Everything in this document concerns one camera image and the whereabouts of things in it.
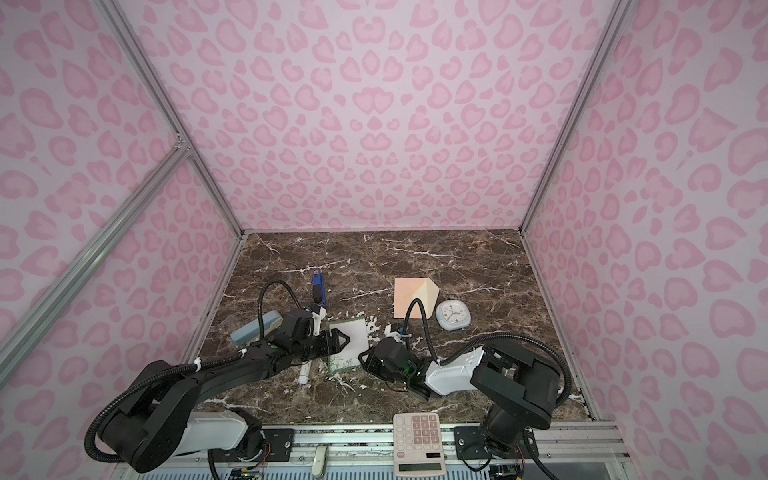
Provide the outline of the white letter paper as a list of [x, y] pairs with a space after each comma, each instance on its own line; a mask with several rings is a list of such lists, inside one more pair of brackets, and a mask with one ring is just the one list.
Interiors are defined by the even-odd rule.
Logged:
[[365, 319], [355, 318], [331, 322], [329, 327], [337, 328], [351, 338], [350, 343], [341, 351], [348, 356], [348, 369], [329, 370], [329, 372], [331, 374], [336, 374], [358, 369], [360, 367], [358, 355], [369, 348], [368, 329]]

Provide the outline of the peach pink envelope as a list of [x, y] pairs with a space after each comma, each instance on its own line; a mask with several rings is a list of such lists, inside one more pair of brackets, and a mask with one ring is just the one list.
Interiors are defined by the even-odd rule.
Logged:
[[396, 278], [394, 282], [393, 317], [404, 319], [408, 307], [418, 298], [427, 317], [434, 313], [440, 288], [429, 278]]

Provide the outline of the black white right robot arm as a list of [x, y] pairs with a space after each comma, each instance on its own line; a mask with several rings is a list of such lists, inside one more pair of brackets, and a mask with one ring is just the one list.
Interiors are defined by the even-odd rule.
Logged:
[[423, 400], [478, 391], [491, 402], [480, 439], [461, 455], [498, 458], [531, 454], [534, 429], [551, 426], [553, 412], [569, 398], [573, 378], [564, 358], [541, 341], [497, 332], [470, 339], [443, 360], [417, 357], [393, 337], [358, 356], [362, 368], [387, 383], [402, 385]]

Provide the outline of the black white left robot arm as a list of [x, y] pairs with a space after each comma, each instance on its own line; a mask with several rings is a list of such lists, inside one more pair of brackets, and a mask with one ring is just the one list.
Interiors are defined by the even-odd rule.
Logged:
[[147, 473], [182, 443], [192, 411], [202, 401], [259, 382], [304, 362], [342, 352], [350, 336], [337, 328], [315, 332], [314, 311], [297, 308], [266, 338], [199, 363], [148, 364], [86, 430], [85, 453], [102, 463], [126, 463]]

